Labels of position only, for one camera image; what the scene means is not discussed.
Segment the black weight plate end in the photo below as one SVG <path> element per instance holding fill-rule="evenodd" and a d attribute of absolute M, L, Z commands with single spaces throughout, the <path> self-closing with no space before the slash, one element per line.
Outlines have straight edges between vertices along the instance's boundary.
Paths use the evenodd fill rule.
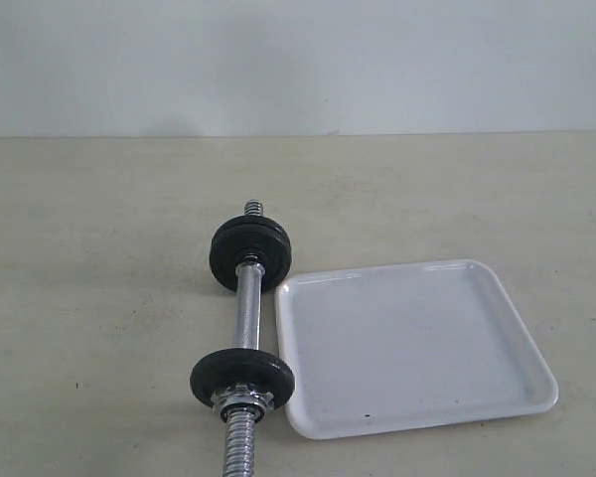
<path fill-rule="evenodd" d="M 292 263 L 292 248 L 289 239 L 261 226 L 239 226 L 212 240 L 210 248 L 210 269 L 224 288 L 236 291 L 237 269 L 247 261 L 263 267 L 261 289 L 267 292 L 286 277 Z"/>
<path fill-rule="evenodd" d="M 244 348 L 222 349 L 201 358 L 192 368 L 190 388 L 204 405 L 213 406 L 215 392 L 234 385 L 253 385 L 271 393 L 274 406 L 283 407 L 295 390 L 290 367 L 270 353 Z"/>

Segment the chrome dumbbell bar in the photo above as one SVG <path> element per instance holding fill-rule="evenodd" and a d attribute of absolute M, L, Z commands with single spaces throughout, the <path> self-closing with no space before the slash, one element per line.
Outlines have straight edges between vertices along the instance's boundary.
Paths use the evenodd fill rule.
<path fill-rule="evenodd" d="M 237 348 L 259 348 L 261 281 L 263 267 L 247 261 L 237 269 L 237 312 L 232 344 Z M 253 410 L 234 408 L 225 419 L 223 457 L 224 476 L 252 476 L 254 474 L 255 425 Z"/>

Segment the black weight plate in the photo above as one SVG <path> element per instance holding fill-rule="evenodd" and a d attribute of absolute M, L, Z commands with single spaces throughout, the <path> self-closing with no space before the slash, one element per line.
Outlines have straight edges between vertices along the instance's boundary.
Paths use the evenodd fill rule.
<path fill-rule="evenodd" d="M 261 226 L 266 227 L 276 233 L 280 234 L 284 239 L 289 239 L 288 233 L 285 229 L 276 221 L 267 218 L 265 216 L 255 216 L 255 215 L 241 215 L 236 216 L 232 219 L 227 220 L 224 222 L 215 232 L 213 236 L 213 240 L 219 238 L 219 236 L 225 233 L 228 230 L 231 230 L 235 227 L 239 226 Z"/>

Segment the white plastic tray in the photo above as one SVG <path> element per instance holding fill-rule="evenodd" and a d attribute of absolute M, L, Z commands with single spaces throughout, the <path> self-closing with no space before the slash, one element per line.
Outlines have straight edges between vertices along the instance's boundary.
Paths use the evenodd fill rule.
<path fill-rule="evenodd" d="M 473 259 L 298 274 L 275 294 L 300 435 L 355 437 L 550 410 L 558 385 L 498 276 Z"/>

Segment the chrome spin-lock collar nut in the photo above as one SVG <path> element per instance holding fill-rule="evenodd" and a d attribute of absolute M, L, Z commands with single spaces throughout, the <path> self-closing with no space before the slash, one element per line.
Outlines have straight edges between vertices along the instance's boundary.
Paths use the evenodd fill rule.
<path fill-rule="evenodd" d="M 250 384 L 236 384 L 227 388 L 219 388 L 212 395 L 213 409 L 220 415 L 234 408 L 253 410 L 255 416 L 264 416 L 273 410 L 273 394 L 263 392 Z"/>

